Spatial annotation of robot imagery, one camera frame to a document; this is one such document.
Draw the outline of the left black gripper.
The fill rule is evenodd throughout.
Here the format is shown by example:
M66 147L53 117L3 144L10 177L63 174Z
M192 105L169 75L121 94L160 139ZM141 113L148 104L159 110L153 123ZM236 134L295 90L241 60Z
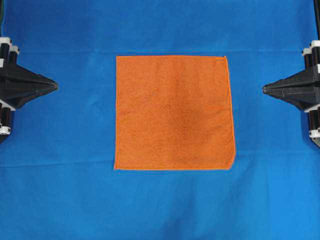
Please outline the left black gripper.
M54 80L17 65L19 54L19 48L12 44L12 40L9 37L0 38L0 143L3 143L12 132L16 109L21 109L26 103L59 89ZM52 87L20 94L9 100L9 80L4 76L5 67L8 66L10 68L10 79L24 83L45 84Z

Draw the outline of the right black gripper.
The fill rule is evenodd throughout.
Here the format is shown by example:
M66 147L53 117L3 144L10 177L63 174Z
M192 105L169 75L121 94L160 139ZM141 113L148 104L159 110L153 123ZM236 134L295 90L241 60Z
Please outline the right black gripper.
M310 140L320 146L320 41L313 40L302 52L306 71L266 84L262 88L265 95L282 100L303 110L308 116L308 135Z

